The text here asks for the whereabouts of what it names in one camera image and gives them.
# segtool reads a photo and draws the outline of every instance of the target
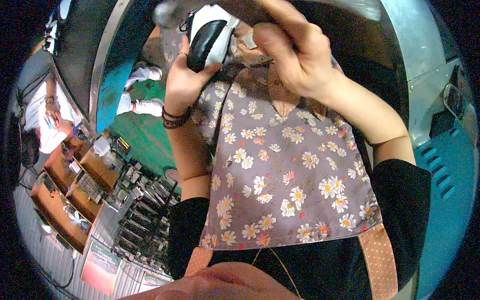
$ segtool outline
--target beaded bracelet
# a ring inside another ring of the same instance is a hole
[[[179,128],[187,123],[190,116],[192,115],[192,108],[188,108],[187,111],[181,116],[174,116],[165,111],[165,108],[162,110],[162,119],[163,119],[163,127],[165,129],[176,129]]]

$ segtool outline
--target green floor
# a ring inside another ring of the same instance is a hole
[[[135,83],[130,91],[133,99],[165,98],[165,87],[161,82],[146,80]],[[142,166],[163,175],[164,167],[172,166],[172,150],[161,117],[133,112],[117,115],[110,130],[119,134],[132,147],[132,159]]]

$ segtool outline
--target black sleeve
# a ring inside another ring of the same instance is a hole
[[[204,229],[209,200],[191,198],[173,206],[168,232],[167,268],[173,279],[183,277]]]
[[[420,265],[430,212],[431,174],[406,161],[389,159],[373,170],[371,183],[392,243],[399,287]]]

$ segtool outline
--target light blue jeans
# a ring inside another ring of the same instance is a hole
[[[125,84],[125,89],[128,89],[135,82],[145,81],[148,79],[148,68],[141,67],[130,74],[130,77]],[[128,92],[123,92],[120,97],[119,107],[117,108],[117,115],[122,114],[130,110],[130,103],[132,98]]]

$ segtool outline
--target bracelet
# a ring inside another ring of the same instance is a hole
[[[185,125],[188,122],[191,115],[192,115],[192,108],[191,107],[187,108],[187,111],[181,116],[171,115],[171,114],[167,113],[165,111],[165,108],[164,108],[162,110],[163,127],[165,129],[179,128],[179,127]],[[171,118],[173,120],[167,120],[167,119],[165,119],[165,116],[167,116],[168,118]]]
[[[45,103],[46,103],[46,104],[52,104],[53,102],[55,102],[55,97],[54,97],[54,96],[48,96],[47,99],[45,99]]]

